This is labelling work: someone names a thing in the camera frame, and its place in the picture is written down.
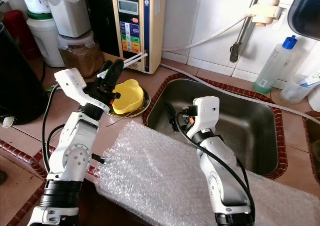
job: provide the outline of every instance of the bubble wrap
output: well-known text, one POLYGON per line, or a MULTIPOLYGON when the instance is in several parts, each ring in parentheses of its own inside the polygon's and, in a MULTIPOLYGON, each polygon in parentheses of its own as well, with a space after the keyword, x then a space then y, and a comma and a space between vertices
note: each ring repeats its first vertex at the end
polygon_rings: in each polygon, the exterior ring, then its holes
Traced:
MULTIPOLYGON (((144 127, 126 124, 98 169, 98 193, 152 225, 216 225, 196 150, 144 127)), ((255 226, 320 225, 320 201, 247 172, 255 226)))

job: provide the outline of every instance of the jar lid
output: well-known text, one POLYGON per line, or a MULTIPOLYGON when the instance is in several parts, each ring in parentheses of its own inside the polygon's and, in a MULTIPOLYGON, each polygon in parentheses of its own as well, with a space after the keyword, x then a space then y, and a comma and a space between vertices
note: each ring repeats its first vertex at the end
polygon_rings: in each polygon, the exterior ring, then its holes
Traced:
POLYGON ((9 12, 6 12, 4 14, 4 22, 9 22, 11 20, 14 20, 18 17, 23 17, 23 14, 20 10, 12 10, 12 11, 9 11, 9 12))
POLYGON ((47 20, 47 19, 52 19, 51 13, 41 13, 41 14, 36 14, 32 13, 31 11, 27 10, 26 14, 30 19, 34 20, 47 20))
POLYGON ((62 49, 68 48, 68 46, 79 46, 85 45, 88 48, 91 48, 95 45, 94 42, 94 33, 92 30, 84 33, 82 36, 77 38, 66 37, 58 35, 59 47, 62 49))

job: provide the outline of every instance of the plastic cup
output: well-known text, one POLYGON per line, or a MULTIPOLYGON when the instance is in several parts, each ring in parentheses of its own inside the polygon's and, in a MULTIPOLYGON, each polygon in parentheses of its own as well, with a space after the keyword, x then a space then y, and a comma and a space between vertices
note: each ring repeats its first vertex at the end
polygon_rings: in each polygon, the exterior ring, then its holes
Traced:
POLYGON ((299 85, 305 78, 307 77, 303 75, 293 75, 281 91, 282 99, 290 104, 299 103, 314 88, 314 86, 302 87, 299 85))

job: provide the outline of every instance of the blue bottle cap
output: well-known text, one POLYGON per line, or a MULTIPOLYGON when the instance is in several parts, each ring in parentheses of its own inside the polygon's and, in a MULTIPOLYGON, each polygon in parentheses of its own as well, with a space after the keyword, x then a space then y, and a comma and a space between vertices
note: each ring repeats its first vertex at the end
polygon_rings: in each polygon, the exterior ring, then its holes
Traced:
POLYGON ((282 47, 291 50, 295 46, 296 42, 297 39, 295 35, 293 35, 292 37, 287 37, 282 44, 282 47))

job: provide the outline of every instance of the tile floor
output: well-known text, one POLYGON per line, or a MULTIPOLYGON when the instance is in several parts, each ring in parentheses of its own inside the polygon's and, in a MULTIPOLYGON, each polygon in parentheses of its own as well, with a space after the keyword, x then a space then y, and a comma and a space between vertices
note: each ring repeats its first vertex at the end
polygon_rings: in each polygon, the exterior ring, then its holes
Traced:
POLYGON ((2 156, 0 169, 8 174, 0 185, 0 226, 5 226, 43 181, 2 156))

